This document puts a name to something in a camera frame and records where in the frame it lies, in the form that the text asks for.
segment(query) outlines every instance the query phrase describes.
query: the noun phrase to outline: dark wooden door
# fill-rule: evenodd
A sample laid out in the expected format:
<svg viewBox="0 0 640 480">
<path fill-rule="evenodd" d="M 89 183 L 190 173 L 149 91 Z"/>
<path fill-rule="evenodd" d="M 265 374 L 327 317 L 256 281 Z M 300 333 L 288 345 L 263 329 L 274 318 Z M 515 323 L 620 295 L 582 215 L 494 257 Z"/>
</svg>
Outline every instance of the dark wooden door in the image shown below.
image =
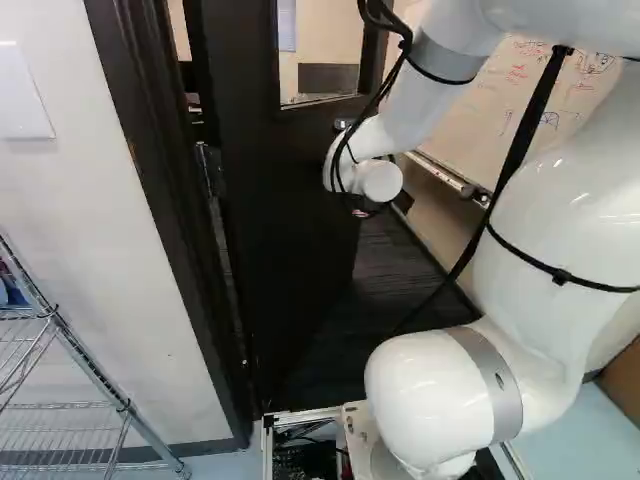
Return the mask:
<svg viewBox="0 0 640 480">
<path fill-rule="evenodd" d="M 342 2 L 356 8 L 355 0 Z M 222 160 L 241 321 L 266 406 L 351 281 L 359 224 L 323 189 L 321 170 L 334 121 L 355 117 L 379 86 L 386 36 L 357 25 L 353 91 L 353 64 L 305 59 L 297 65 L 305 103 L 282 105 L 277 0 L 184 3 L 206 139 Z M 336 90 L 332 98 L 322 99 L 323 81 Z"/>
</svg>

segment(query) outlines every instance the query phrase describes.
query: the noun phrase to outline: wire shelf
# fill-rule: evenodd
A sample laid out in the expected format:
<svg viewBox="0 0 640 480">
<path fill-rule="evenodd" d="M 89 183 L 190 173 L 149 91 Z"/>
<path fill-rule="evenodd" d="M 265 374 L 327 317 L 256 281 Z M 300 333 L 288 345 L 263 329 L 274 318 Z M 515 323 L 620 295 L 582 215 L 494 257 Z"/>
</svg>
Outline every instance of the wire shelf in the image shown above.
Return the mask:
<svg viewBox="0 0 640 480">
<path fill-rule="evenodd" d="M 8 299 L 0 305 L 0 480 L 190 478 L 189 468 L 109 382 L 1 234 L 0 282 Z M 106 400 L 11 403 L 56 339 Z M 163 462 L 118 463 L 132 425 Z"/>
<path fill-rule="evenodd" d="M 53 342 L 51 315 L 0 319 L 0 413 Z"/>
<path fill-rule="evenodd" d="M 168 470 L 162 463 L 117 463 L 130 425 L 131 417 L 123 419 L 107 401 L 9 404 L 0 415 L 0 478 L 108 479 Z"/>
</svg>

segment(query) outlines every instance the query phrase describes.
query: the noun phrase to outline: door hinge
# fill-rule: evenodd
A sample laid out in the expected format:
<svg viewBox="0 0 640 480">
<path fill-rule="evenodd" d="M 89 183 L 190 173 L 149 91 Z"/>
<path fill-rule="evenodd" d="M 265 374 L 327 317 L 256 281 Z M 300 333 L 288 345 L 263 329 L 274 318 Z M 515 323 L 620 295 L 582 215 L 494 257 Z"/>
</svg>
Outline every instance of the door hinge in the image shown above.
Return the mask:
<svg viewBox="0 0 640 480">
<path fill-rule="evenodd" d="M 197 142 L 196 158 L 202 168 L 209 200 L 225 198 L 227 186 L 224 180 L 220 149 L 210 147 L 204 142 Z"/>
</svg>

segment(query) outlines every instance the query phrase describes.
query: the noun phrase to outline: floor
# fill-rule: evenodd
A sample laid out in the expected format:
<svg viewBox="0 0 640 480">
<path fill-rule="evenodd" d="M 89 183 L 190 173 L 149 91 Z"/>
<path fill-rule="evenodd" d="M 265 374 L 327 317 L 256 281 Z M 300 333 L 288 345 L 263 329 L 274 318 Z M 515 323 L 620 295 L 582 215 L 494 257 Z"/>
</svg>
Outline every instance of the floor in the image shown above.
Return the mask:
<svg viewBox="0 0 640 480">
<path fill-rule="evenodd" d="M 390 212 L 362 223 L 353 284 L 315 335 L 274 409 L 312 409 L 364 398 L 373 349 L 442 281 L 436 261 Z M 407 331 L 471 322 L 459 290 L 444 292 Z"/>
<path fill-rule="evenodd" d="M 593 383 L 583 386 L 575 405 L 557 423 L 512 444 L 528 480 L 639 478 L 640 430 Z M 492 447 L 496 454 L 499 450 Z M 256 434 L 249 450 L 186 460 L 193 469 L 193 480 L 262 478 Z M 518 479 L 506 460 L 498 459 L 498 464 L 505 480 Z"/>
</svg>

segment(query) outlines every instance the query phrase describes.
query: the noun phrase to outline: door window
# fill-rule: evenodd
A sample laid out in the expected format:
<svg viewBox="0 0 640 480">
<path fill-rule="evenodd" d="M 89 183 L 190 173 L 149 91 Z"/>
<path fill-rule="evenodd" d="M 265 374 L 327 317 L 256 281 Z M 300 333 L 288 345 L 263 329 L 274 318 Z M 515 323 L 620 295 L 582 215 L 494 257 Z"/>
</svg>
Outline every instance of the door window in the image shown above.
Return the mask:
<svg viewBox="0 0 640 480">
<path fill-rule="evenodd" d="M 356 2 L 274 1 L 280 105 L 358 94 L 364 26 Z"/>
</svg>

